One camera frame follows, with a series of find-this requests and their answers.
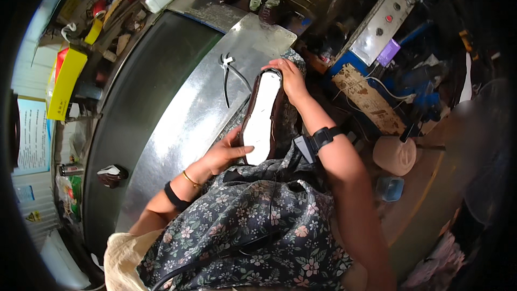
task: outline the forearm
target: forearm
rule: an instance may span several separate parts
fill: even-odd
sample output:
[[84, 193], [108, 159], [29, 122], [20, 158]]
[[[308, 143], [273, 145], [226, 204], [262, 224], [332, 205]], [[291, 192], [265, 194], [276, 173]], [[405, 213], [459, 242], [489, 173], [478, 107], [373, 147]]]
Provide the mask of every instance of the forearm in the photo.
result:
[[[323, 127], [336, 126], [312, 97], [297, 101], [296, 108], [310, 135]], [[388, 248], [373, 205], [370, 177], [359, 154], [341, 134], [323, 146], [318, 156], [331, 185], [338, 230], [346, 251], [368, 270], [369, 288], [376, 288], [378, 282], [384, 283], [383, 289], [394, 288]]]
[[[195, 162], [185, 169], [185, 173], [194, 182], [204, 184], [211, 173], [203, 167], [200, 162]], [[174, 194], [181, 200], [192, 202], [199, 193], [199, 188], [194, 187], [192, 182], [183, 176], [183, 173], [176, 176], [169, 182]], [[138, 221], [129, 230], [130, 234], [141, 236], [153, 230], [165, 228], [165, 226], [176, 217], [180, 211], [173, 205], [165, 191], [160, 190], [145, 206]]]

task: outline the gold bracelet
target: gold bracelet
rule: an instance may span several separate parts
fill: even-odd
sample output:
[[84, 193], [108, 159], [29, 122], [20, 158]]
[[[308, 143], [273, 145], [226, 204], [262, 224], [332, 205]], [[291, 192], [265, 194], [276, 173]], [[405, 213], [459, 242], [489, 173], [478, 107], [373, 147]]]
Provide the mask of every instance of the gold bracelet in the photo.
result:
[[192, 182], [192, 184], [194, 184], [194, 188], [197, 189], [198, 186], [200, 186], [199, 184], [195, 183], [194, 181], [192, 181], [191, 178], [189, 178], [189, 176], [185, 173], [185, 171], [183, 170], [183, 176], [185, 177], [185, 179], [189, 180], [190, 182]]

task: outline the purple box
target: purple box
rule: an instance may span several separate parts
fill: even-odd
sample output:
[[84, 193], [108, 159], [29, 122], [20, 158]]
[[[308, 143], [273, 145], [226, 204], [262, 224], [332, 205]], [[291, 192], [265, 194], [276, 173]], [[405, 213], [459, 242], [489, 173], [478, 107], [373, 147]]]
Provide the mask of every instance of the purple box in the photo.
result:
[[386, 44], [386, 47], [380, 52], [379, 56], [377, 57], [377, 61], [383, 66], [386, 67], [389, 62], [393, 59], [395, 54], [400, 49], [400, 45], [395, 42], [393, 39], [389, 40], [388, 44]]

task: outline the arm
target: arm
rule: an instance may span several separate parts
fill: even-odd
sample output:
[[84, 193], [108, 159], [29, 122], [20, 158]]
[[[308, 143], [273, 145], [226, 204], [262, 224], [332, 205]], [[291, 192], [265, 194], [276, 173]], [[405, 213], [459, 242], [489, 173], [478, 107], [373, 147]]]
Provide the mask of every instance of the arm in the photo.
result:
[[[227, 136], [206, 152], [205, 156], [187, 167], [185, 169], [187, 176], [201, 186], [212, 175], [220, 174], [228, 168], [233, 160], [253, 151], [252, 146], [232, 147], [240, 129], [241, 126], [231, 130]], [[200, 189], [185, 178], [183, 173], [175, 177], [169, 184], [174, 194], [186, 202], [194, 201], [200, 192]], [[129, 233], [141, 236], [153, 230], [163, 229], [179, 213], [179, 210], [167, 198], [165, 191], [160, 190], [145, 206], [144, 211], [129, 230]]]
[[[310, 135], [336, 123], [307, 91], [294, 63], [285, 59], [269, 62], [266, 67], [282, 70], [284, 91], [301, 114]], [[323, 146], [318, 156], [331, 186], [338, 230], [347, 253], [368, 271], [368, 290], [395, 290], [396, 281], [389, 266], [386, 241], [373, 206], [370, 177], [354, 146], [344, 134]]]

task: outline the warning sign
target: warning sign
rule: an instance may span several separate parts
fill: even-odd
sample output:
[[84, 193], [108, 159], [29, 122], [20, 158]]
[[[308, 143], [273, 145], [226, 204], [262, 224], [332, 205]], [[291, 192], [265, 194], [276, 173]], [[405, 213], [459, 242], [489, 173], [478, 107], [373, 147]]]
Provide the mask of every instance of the warning sign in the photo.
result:
[[33, 211], [29, 214], [29, 216], [25, 217], [28, 221], [34, 223], [37, 221], [41, 221], [41, 215], [39, 214], [39, 211]]

